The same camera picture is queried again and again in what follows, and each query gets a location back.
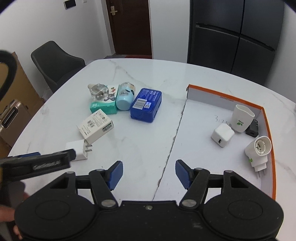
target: door handle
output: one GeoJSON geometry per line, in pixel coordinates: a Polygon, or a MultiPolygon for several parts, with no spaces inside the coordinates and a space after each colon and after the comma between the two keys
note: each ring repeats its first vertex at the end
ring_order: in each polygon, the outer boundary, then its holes
{"type": "Polygon", "coordinates": [[[114,6],[111,6],[111,12],[110,13],[112,13],[112,15],[114,16],[116,12],[118,12],[118,11],[114,10],[114,6]]]}

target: blue plastic box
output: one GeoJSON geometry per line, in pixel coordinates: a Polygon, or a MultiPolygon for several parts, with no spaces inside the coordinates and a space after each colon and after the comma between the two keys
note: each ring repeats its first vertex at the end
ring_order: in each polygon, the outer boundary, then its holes
{"type": "Polygon", "coordinates": [[[139,121],[151,123],[161,104],[161,91],[141,89],[131,105],[131,117],[139,121]]]}

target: black chair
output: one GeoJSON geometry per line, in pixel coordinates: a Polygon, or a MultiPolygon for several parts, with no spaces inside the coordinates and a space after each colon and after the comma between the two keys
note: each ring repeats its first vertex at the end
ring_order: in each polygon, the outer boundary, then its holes
{"type": "Polygon", "coordinates": [[[82,58],[66,53],[55,41],[48,41],[34,50],[31,58],[53,93],[85,67],[82,58]]]}

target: cardboard box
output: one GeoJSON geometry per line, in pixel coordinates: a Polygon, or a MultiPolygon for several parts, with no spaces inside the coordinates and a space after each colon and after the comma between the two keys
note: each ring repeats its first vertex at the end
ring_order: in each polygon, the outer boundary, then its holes
{"type": "MultiPolygon", "coordinates": [[[[275,200],[276,173],[273,150],[267,155],[265,174],[258,177],[249,162],[249,157],[245,154],[245,148],[254,141],[253,137],[245,133],[235,133],[224,148],[210,138],[213,130],[221,123],[229,123],[235,106],[242,104],[255,114],[259,135],[268,136],[272,140],[264,108],[237,97],[195,85],[189,85],[187,90],[182,119],[163,178],[155,194],[155,200],[164,200],[173,196],[178,203],[184,197],[186,190],[179,179],[171,175],[175,172],[176,160],[181,157],[191,168],[202,167],[215,174],[223,174],[227,169],[233,170],[275,200]]],[[[206,201],[219,194],[221,190],[213,188],[208,192],[206,201]]]]}
{"type": "Polygon", "coordinates": [[[114,128],[112,120],[99,109],[77,126],[83,138],[92,144],[102,135],[114,128]]]}
{"type": "MultiPolygon", "coordinates": [[[[33,117],[44,104],[44,101],[39,97],[39,95],[31,85],[17,58],[17,55],[15,53],[12,53],[12,55],[17,61],[17,72],[9,90],[0,101],[0,113],[3,112],[5,106],[9,105],[12,100],[17,99],[28,107],[28,111],[33,117]]],[[[4,83],[7,73],[7,65],[5,65],[4,63],[0,63],[0,86],[2,86],[2,84],[4,83]]],[[[11,147],[0,138],[0,158],[7,157],[10,150],[11,147]]]]}

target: suitcase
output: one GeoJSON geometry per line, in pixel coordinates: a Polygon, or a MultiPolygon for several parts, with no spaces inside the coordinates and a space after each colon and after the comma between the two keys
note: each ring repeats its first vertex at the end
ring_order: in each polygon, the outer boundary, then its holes
{"type": "Polygon", "coordinates": [[[31,120],[26,106],[13,100],[0,115],[0,137],[11,147],[31,120]]]}

